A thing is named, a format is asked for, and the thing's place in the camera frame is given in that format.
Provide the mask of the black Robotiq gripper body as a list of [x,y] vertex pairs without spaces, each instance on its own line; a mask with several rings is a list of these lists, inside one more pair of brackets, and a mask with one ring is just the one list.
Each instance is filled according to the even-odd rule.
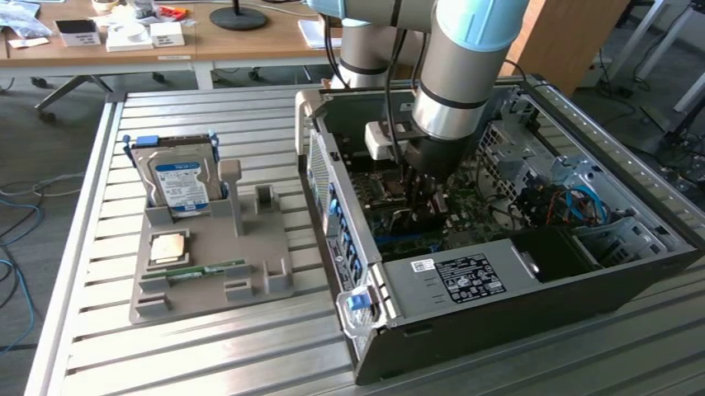
[[459,167],[469,139],[440,140],[418,137],[408,140],[404,160],[418,172],[431,177],[448,177]]

